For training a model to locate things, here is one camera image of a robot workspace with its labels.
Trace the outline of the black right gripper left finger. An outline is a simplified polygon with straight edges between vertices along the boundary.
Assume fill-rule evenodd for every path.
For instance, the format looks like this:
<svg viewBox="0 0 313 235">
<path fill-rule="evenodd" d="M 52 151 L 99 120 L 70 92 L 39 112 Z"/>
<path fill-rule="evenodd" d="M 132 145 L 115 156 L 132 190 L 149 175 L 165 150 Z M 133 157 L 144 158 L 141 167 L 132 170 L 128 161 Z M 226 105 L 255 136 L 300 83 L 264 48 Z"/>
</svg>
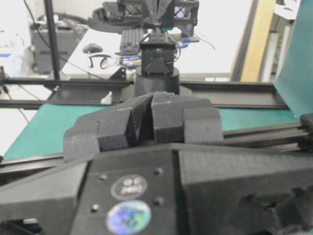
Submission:
<svg viewBox="0 0 313 235">
<path fill-rule="evenodd" d="M 65 162 L 151 140 L 151 102 L 146 94 L 79 116 L 63 137 Z"/>
</svg>

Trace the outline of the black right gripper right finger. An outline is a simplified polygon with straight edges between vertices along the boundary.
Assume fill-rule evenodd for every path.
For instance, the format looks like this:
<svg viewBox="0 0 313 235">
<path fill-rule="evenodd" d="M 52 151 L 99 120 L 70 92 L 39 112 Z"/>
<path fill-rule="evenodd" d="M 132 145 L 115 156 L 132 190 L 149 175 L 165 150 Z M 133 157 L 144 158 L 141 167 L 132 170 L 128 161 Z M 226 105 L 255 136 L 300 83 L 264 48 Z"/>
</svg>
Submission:
<svg viewBox="0 0 313 235">
<path fill-rule="evenodd" d="M 224 140 L 220 111 L 209 99 L 156 92 L 151 109 L 157 142 L 218 143 Z"/>
</svg>

